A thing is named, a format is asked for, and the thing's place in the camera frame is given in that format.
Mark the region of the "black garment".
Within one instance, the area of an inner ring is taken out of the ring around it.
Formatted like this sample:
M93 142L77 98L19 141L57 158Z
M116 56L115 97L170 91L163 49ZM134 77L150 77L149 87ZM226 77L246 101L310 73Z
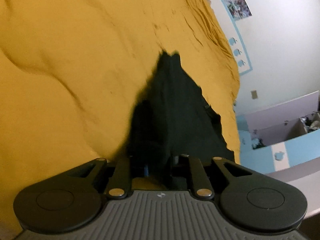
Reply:
M186 185L178 164L182 154L204 164L213 157L235 160L222 135L220 115L181 67L178 53L163 51L159 56L133 111L126 154L139 174L148 174L168 190Z

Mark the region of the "blue white nightstand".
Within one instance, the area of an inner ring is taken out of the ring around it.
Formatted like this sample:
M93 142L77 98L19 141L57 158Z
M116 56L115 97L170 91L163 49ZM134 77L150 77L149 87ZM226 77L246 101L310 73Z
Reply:
M295 186L319 213L319 92L236 117L242 166Z

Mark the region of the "mustard yellow bed quilt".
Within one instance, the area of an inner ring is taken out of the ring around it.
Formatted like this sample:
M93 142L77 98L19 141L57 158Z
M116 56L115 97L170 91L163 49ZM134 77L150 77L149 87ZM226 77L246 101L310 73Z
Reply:
M238 67L210 0L1 0L1 239L24 187L121 153L162 51L221 116L239 160Z

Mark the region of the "white blue headboard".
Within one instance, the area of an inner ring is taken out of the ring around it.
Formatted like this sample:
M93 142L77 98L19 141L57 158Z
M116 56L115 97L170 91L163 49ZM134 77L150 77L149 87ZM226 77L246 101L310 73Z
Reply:
M237 62L239 74L244 75L250 72L252 70L252 65L245 43L242 39L239 28L236 25L238 21L233 20L222 0L208 1L225 37L227 38L233 57Z

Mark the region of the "beige wall socket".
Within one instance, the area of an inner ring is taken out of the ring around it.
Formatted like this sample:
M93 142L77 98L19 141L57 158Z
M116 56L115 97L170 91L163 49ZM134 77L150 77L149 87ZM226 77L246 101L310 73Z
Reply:
M258 98L258 94L257 94L257 91L256 90L252 90L251 91L251 96L252 96L252 99L255 100Z

